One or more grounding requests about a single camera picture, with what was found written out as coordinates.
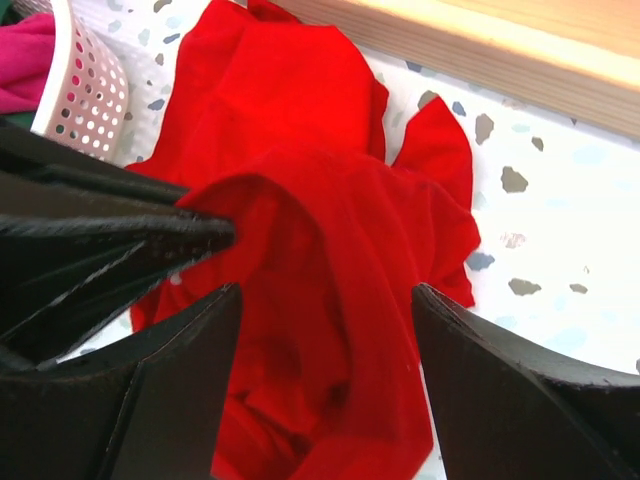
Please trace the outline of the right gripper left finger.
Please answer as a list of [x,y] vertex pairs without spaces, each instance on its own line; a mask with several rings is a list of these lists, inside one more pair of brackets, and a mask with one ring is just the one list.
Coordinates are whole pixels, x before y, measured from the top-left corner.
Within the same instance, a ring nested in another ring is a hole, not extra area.
[[5,479],[206,479],[242,317],[227,284],[72,360],[1,353]]

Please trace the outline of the red t shirt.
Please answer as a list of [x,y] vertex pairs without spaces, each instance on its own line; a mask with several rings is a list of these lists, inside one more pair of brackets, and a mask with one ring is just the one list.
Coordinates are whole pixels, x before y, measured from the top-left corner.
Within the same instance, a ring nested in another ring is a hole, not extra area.
[[386,165],[387,99],[340,31],[267,1],[214,1],[181,43],[159,141],[134,171],[187,187],[181,206],[229,217],[237,237],[132,321],[240,285],[221,479],[410,479],[432,450],[411,290],[474,302],[472,155],[432,98]]

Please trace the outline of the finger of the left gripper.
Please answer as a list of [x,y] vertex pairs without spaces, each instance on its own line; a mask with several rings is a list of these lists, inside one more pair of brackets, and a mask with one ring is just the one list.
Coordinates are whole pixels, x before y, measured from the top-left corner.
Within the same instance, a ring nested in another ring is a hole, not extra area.
[[1,171],[37,183],[163,205],[175,204],[188,192],[184,187],[90,157],[10,122],[1,124]]
[[1,344],[71,350],[233,241],[226,219],[4,174]]

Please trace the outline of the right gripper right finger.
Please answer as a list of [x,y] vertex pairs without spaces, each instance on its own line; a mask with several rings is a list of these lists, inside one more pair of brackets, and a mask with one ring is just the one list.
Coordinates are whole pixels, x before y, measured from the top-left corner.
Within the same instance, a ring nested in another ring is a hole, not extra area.
[[412,317],[448,478],[638,478],[638,376],[542,347],[427,284]]

